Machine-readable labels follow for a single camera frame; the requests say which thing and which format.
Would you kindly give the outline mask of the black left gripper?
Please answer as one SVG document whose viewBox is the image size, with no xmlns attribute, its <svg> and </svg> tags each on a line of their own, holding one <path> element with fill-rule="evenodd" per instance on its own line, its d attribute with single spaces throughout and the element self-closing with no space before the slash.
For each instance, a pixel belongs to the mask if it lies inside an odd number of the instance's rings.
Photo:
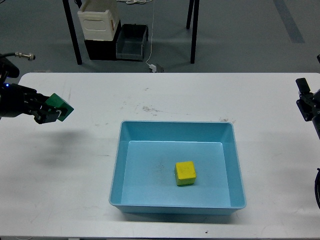
<svg viewBox="0 0 320 240">
<path fill-rule="evenodd" d="M 38 124 L 53 123 L 62 111 L 46 104 L 48 96 L 35 89 L 15 83 L 0 86 L 0 117 L 15 118 L 21 114 L 33 115 Z"/>
</svg>

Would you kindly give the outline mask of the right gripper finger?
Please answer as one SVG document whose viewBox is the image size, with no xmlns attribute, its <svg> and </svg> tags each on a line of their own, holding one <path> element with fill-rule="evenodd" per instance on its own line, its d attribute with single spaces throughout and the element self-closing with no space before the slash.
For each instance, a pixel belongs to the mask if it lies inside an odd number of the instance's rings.
<svg viewBox="0 0 320 240">
<path fill-rule="evenodd" d="M 310 122 L 320 115 L 320 90 L 312 93 L 305 78 L 298 78 L 295 82 L 299 90 L 299 99 L 296 104 L 303 119 Z"/>
</svg>

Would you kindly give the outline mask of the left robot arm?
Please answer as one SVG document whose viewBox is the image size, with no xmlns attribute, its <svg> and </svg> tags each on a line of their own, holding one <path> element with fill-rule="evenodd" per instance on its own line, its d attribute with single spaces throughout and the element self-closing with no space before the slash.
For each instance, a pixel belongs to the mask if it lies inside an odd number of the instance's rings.
<svg viewBox="0 0 320 240">
<path fill-rule="evenodd" d="M 67 109 L 47 103 L 48 96 L 38 93 L 35 89 L 15 83 L 7 83 L 7 78 L 17 78 L 19 69 L 7 57 L 23 57 L 34 60 L 31 54 L 5 53 L 0 56 L 0 116 L 15 118 L 21 114 L 34 116 L 38 124 L 52 123 L 65 116 Z"/>
</svg>

